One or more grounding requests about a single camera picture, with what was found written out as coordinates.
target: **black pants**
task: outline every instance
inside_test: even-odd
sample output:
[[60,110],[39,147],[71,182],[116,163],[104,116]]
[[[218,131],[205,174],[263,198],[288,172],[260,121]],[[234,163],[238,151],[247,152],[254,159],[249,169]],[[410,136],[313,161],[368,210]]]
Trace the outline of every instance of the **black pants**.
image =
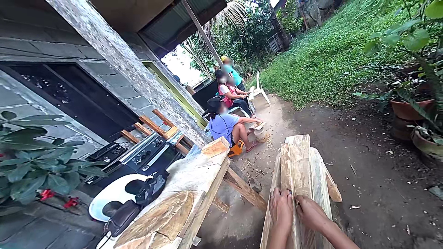
[[238,84],[237,88],[240,89],[243,92],[246,92],[246,88],[245,88],[245,85],[243,83]]
[[249,117],[252,116],[252,112],[251,112],[251,110],[249,110],[248,104],[246,103],[246,101],[244,101],[244,99],[234,100],[234,103],[232,104],[232,106],[229,109],[232,109],[234,107],[240,107],[245,113],[247,113],[249,115]]

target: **hand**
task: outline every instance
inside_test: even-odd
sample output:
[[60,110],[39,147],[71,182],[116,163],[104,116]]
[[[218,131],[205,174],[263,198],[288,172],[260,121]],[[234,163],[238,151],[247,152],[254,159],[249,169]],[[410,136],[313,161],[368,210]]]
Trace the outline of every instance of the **hand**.
[[274,226],[280,227],[283,231],[291,229],[294,207],[289,190],[281,192],[279,188],[274,188],[274,194],[271,195],[269,202],[269,212]]
[[297,195],[296,200],[297,214],[303,224],[312,230],[322,232],[325,227],[332,222],[327,216],[323,208],[315,201],[304,195]]

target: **red flower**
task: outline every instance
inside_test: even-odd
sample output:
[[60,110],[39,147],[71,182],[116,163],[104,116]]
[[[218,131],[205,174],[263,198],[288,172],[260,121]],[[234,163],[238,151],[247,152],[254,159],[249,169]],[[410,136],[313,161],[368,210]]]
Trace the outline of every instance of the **red flower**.
[[78,197],[74,197],[74,198],[69,198],[69,201],[66,202],[63,207],[64,208],[70,208],[72,206],[76,206],[78,204]]
[[54,197],[54,192],[52,192],[50,189],[44,190],[41,194],[42,197],[40,198],[40,201],[44,201],[48,198]]

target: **window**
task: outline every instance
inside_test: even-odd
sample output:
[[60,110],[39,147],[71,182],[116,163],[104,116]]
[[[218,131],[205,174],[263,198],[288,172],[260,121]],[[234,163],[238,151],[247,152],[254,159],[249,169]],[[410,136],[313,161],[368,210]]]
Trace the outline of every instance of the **window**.
[[73,63],[8,63],[0,69],[104,140],[119,138],[138,116]]

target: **gas stove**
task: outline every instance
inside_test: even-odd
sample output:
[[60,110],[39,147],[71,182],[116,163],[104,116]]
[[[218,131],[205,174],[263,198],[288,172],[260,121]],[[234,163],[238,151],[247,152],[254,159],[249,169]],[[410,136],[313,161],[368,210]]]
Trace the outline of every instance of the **gas stove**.
[[152,134],[103,168],[108,177],[95,176],[86,180],[85,183],[106,187],[124,175],[151,175],[157,171],[166,170],[180,158],[183,158],[182,154],[170,146],[165,139]]

